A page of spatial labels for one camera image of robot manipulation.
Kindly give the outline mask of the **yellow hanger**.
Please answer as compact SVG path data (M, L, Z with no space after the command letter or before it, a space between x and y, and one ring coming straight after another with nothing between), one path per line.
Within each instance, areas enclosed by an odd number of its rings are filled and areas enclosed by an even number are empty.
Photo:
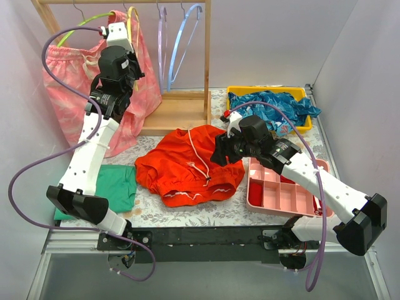
M138 11L134 6L130 6L127 10L126 25L129 28L129 42L132 44L133 49L136 51L139 44L140 20Z

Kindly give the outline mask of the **orange shorts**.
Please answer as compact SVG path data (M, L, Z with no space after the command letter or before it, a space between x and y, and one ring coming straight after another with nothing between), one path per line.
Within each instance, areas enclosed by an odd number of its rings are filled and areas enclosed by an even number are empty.
M136 159L136 181L169 208L229 199L245 170L242 161L224 167L210 161L215 137L223 132L212 125L170 132Z

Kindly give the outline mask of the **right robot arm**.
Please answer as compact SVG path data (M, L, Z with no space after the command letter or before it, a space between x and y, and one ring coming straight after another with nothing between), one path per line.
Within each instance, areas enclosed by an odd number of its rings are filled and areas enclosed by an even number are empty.
M211 161L226 166L242 158L254 158L263 167L300 185L328 208L332 217L292 217L278 238L289 248L308 241L326 240L363 256L387 226L388 202L355 190L320 168L299 146L286 138L276 139L258 116L237 112L222 116L226 132L216 136Z

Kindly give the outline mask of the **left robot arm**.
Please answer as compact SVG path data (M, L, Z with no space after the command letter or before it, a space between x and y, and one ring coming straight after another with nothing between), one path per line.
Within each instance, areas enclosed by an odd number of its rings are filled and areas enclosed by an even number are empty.
M62 213L112 233L111 242L125 250L133 242L130 225L109 208L106 198L95 195L96 183L111 138L130 105L134 82L144 73L136 55L122 46L103 49L98 66L85 107L81 146L59 184L49 186L46 196Z

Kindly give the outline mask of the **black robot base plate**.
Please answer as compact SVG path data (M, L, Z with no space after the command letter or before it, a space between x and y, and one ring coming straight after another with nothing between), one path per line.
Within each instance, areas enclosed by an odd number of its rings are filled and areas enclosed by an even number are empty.
M310 243L284 242L279 226L148 227L128 229L122 236L102 233L97 250L126 255L132 263L256 261L302 269Z

